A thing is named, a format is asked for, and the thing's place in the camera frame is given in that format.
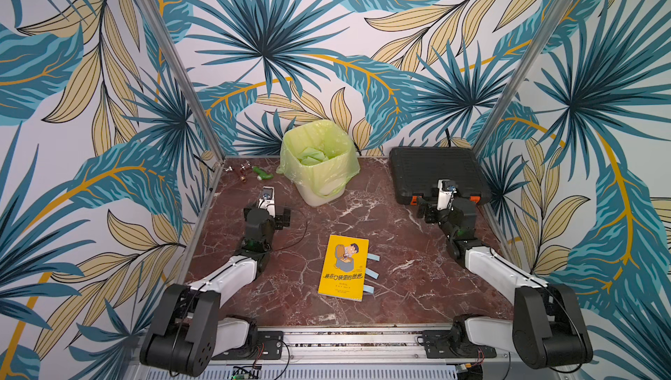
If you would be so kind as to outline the yellow children's book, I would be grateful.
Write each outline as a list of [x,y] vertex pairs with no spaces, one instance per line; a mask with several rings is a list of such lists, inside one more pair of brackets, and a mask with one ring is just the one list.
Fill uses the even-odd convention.
[[330,235],[318,293],[361,301],[365,290],[369,240]]

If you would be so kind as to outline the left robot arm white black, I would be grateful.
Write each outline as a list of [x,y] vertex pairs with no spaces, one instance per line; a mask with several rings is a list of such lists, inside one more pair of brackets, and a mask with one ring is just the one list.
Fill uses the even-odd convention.
[[291,222],[291,210],[272,205],[245,208],[245,233],[239,248],[220,268],[188,285],[168,287],[143,339],[139,361],[172,376],[200,376],[217,357],[248,358],[263,348],[256,322],[219,311],[234,294],[264,272],[274,234]]

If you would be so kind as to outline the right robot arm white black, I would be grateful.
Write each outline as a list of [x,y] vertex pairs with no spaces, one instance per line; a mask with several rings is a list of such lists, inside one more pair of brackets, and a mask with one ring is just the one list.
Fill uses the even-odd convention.
[[419,218],[445,234],[450,256],[513,305],[510,321],[466,317],[461,326],[469,343],[514,352],[534,370],[570,373],[592,362],[592,342],[571,287],[527,273],[480,241],[472,201],[418,199],[413,204],[419,207]]

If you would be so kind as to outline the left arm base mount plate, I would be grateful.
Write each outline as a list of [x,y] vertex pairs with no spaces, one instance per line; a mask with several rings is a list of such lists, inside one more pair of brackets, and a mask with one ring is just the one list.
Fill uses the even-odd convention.
[[284,332],[258,331],[250,334],[247,342],[240,348],[227,350],[215,355],[213,361],[279,361],[283,357]]

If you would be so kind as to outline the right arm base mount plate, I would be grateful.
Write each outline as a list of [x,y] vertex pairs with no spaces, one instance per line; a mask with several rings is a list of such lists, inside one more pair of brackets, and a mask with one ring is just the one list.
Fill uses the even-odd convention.
[[497,357],[495,348],[471,343],[461,332],[424,330],[419,343],[428,359],[461,359],[476,362]]

